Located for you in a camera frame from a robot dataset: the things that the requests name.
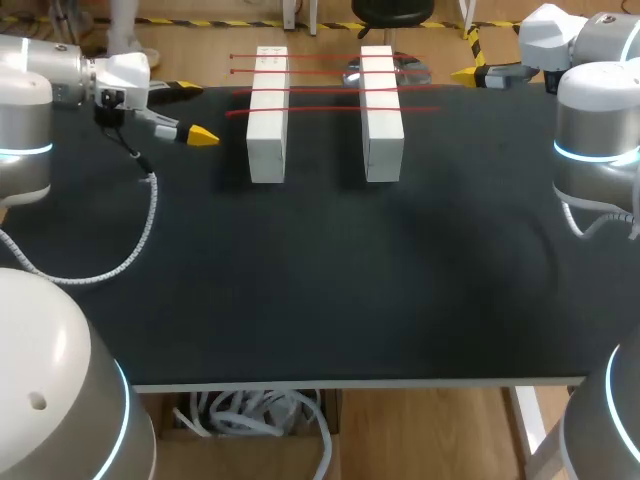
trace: cable bundle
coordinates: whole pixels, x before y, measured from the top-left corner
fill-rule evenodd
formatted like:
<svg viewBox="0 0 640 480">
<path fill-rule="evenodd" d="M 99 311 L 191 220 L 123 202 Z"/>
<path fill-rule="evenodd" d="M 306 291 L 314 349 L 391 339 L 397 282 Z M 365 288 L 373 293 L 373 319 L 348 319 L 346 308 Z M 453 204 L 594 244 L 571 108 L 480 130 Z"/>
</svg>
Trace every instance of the cable bundle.
<svg viewBox="0 0 640 480">
<path fill-rule="evenodd" d="M 191 393 L 187 418 L 178 408 L 173 413 L 185 426 L 203 438 L 212 436 L 274 436 L 288 435 L 304 415 L 304 408 L 311 411 L 307 423 L 318 421 L 324 453 L 314 475 L 321 480 L 331 463 L 331 434 L 321 410 L 320 392 L 316 390 L 316 401 L 295 390 L 273 391 L 225 391 L 208 406 L 209 393 Z M 208 421 L 213 430 L 202 424 Z"/>
</svg>

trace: red stick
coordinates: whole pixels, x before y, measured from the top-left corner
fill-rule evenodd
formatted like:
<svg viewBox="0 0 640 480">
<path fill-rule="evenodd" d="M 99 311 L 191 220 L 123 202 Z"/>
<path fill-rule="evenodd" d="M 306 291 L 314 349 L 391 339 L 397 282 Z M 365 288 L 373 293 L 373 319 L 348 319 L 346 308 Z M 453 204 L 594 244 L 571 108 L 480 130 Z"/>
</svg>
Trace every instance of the red stick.
<svg viewBox="0 0 640 480">
<path fill-rule="evenodd" d="M 301 75 L 350 75 L 358 72 L 343 72 L 343 71 L 331 71 L 331 70 L 253 70 L 253 69 L 241 69 L 232 68 L 231 75 L 234 73 L 299 73 Z M 373 70 L 367 73 L 396 73 L 400 75 L 422 75 L 431 74 L 428 70 Z"/>
<path fill-rule="evenodd" d="M 252 112 L 360 112 L 362 110 L 382 110 L 391 112 L 437 112 L 440 107 L 289 107 L 289 108 L 254 108 L 244 110 L 230 110 L 225 113 L 227 118 L 246 115 Z"/>
<path fill-rule="evenodd" d="M 250 54 L 230 54 L 229 58 L 423 58 L 425 55 L 407 55 L 406 53 L 396 53 L 394 55 L 351 55 L 349 53 L 317 53 L 317 54 L 293 54 L 293 55 L 250 55 Z"/>
<path fill-rule="evenodd" d="M 360 93 L 360 92 L 404 92 L 410 90 L 429 90 L 440 85 L 399 85 L 389 88 L 241 88 L 234 90 L 234 95 L 252 92 L 295 92 L 295 93 Z"/>
</svg>

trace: black tabletop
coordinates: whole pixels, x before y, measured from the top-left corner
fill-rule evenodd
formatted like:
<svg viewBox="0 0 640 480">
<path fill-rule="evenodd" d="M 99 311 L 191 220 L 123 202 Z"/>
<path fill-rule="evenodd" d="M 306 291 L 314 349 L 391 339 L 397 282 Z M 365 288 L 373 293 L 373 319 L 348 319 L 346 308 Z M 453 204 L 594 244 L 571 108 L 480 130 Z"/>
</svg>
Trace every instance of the black tabletop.
<svg viewBox="0 0 640 480">
<path fill-rule="evenodd" d="M 292 94 L 292 105 L 355 105 Z M 167 145 L 131 122 L 157 167 L 157 223 L 117 278 L 65 287 L 139 385 L 584 375 L 637 323 L 640 254 L 623 227 L 573 237 L 552 190 L 555 98 L 441 88 L 402 95 L 396 184 L 364 181 L 359 113 L 294 113 L 286 182 L 252 185 L 248 98 L 210 89 L 161 110 L 219 147 Z M 119 264 L 148 186 L 90 109 L 55 115 L 52 190 L 5 224 L 42 270 Z M 17 266 L 6 249 L 0 264 Z"/>
</svg>

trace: white block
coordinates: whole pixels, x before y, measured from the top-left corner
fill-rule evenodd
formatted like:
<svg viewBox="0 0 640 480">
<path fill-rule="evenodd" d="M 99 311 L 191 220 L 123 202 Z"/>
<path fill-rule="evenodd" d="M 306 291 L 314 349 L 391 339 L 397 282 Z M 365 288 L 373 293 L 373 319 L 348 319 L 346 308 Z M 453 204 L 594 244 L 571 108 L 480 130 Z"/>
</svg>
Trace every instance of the white block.
<svg viewBox="0 0 640 480">
<path fill-rule="evenodd" d="M 391 55 L 389 46 L 362 47 L 362 55 Z M 384 71 L 389 73 L 367 73 Z M 360 88 L 396 88 L 393 58 L 362 57 L 360 59 Z M 360 106 L 399 108 L 397 91 L 360 92 Z M 400 180 L 404 129 L 399 110 L 363 110 L 362 144 L 364 169 L 368 182 L 397 182 Z"/>
<path fill-rule="evenodd" d="M 258 47 L 258 55 L 287 55 L 287 47 Z M 289 88 L 288 73 L 257 73 L 288 70 L 287 57 L 258 57 L 253 88 Z M 251 109 L 288 108 L 289 92 L 252 92 Z M 287 149 L 286 111 L 252 112 L 247 126 L 247 150 L 253 183 L 284 182 Z"/>
</svg>

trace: wooden floor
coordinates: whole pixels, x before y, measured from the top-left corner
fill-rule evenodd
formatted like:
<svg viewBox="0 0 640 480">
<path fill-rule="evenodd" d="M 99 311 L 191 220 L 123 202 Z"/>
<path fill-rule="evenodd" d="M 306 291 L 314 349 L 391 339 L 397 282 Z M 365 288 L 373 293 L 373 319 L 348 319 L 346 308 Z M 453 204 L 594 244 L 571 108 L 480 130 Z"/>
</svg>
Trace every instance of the wooden floor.
<svg viewBox="0 0 640 480">
<path fill-rule="evenodd" d="M 260 20 L 280 18 L 280 0 L 142 0 L 141 16 L 188 19 Z M 478 0 L 478 20 L 521 20 L 540 5 L 537 0 Z M 558 0 L 574 14 L 619 11 L 618 0 Z M 355 20 L 347 0 L 320 0 L 320 21 Z M 94 11 L 104 5 L 91 3 Z M 627 8 L 640 11 L 640 1 Z M 306 20 L 303 9 L 302 20 Z M 457 0 L 436 0 L 432 20 L 460 20 Z M 156 78 L 188 80 L 208 86 L 248 85 L 251 78 L 229 69 L 251 67 L 230 53 L 253 53 L 258 45 L 288 45 L 292 53 L 352 53 L 361 42 L 355 32 L 322 30 L 285 33 L 265 29 L 204 29 L 141 26 L 145 46 L 162 55 Z M 97 32 L 92 41 L 101 41 Z M 365 44 L 381 43 L 372 32 Z M 516 34 L 510 28 L 482 28 L 488 63 L 517 61 Z M 401 30 L 396 49 L 420 55 L 433 71 L 434 83 L 473 66 L 469 43 L 453 29 Z M 342 60 L 294 62 L 293 68 L 341 70 Z M 296 76 L 293 84 L 338 84 L 335 75 Z M 568 395 L 563 387 L 540 388 L 547 429 L 561 415 Z M 518 447 L 499 389 L 360 390 L 344 392 L 341 433 L 334 438 L 329 478 L 347 480 L 437 479 L 511 480 L 520 475 Z M 320 457 L 317 438 L 159 442 L 158 479 L 303 479 L 311 478 Z"/>
</svg>

